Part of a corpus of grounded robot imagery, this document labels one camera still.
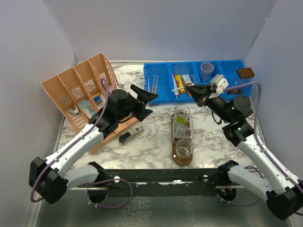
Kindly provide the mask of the white toothbrush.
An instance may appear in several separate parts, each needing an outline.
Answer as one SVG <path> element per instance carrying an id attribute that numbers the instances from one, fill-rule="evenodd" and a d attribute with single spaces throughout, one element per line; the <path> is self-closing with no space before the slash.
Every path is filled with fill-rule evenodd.
<path id="1" fill-rule="evenodd" d="M 187 89 L 187 87 L 191 87 L 191 86 L 193 86 L 193 85 L 195 85 L 194 83 L 192 83 L 192 84 L 186 84 L 185 86 L 183 86 L 183 87 L 178 87 L 178 88 L 175 88 L 175 89 L 173 89 L 173 90 L 171 90 L 172 92 L 176 92 L 176 91 L 179 91 L 179 90 L 182 90 L 182 89 Z"/>

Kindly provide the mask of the lime green toothpaste tube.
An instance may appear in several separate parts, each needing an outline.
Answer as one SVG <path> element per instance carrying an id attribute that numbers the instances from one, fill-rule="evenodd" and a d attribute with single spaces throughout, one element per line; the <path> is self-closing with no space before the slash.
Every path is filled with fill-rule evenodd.
<path id="1" fill-rule="evenodd" d="M 179 123 L 179 124 L 185 124 L 186 118 L 185 118 L 184 116 L 182 116 L 182 115 L 177 115 L 176 121 L 177 121 L 177 123 Z"/>

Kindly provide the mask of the white tube black cap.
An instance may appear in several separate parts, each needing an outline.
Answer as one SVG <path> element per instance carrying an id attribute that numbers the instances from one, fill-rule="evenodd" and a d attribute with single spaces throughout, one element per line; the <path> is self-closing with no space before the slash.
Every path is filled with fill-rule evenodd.
<path id="1" fill-rule="evenodd" d="M 184 132 L 187 130 L 187 126 L 184 124 L 176 123 L 174 129 L 174 137 L 179 138 L 183 136 Z"/>

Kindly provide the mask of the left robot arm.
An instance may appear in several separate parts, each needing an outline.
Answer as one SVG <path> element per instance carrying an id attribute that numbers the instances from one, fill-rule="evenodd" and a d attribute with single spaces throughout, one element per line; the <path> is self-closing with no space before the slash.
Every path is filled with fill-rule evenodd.
<path id="1" fill-rule="evenodd" d="M 131 85 L 137 94 L 133 97 L 123 89 L 106 93 L 104 107 L 94 114 L 84 128 L 59 151 L 45 159 L 36 157 L 30 164 L 29 185 L 32 188 L 30 200 L 36 202 L 34 193 L 49 204 L 57 202 L 67 190 L 83 185 L 101 186 L 104 174 L 97 164 L 72 169 L 71 166 L 93 146 L 100 143 L 118 128 L 121 120 L 133 116 L 143 121 L 152 113 L 146 104 L 158 94 L 150 93 Z"/>

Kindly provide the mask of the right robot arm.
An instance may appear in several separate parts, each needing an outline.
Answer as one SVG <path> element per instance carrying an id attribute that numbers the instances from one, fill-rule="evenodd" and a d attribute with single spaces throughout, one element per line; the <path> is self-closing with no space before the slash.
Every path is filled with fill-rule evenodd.
<path id="1" fill-rule="evenodd" d="M 245 187 L 262 199 L 271 213 L 280 220 L 300 215 L 303 207 L 303 181 L 292 174 L 261 142 L 247 117 L 256 114 L 247 96 L 236 96 L 229 102 L 214 96 L 214 85 L 191 85 L 186 90 L 197 106 L 207 106 L 226 123 L 222 128 L 226 139 L 246 154 L 264 174 L 261 178 L 235 162 L 220 166 L 217 179 L 223 185 L 230 182 Z"/>

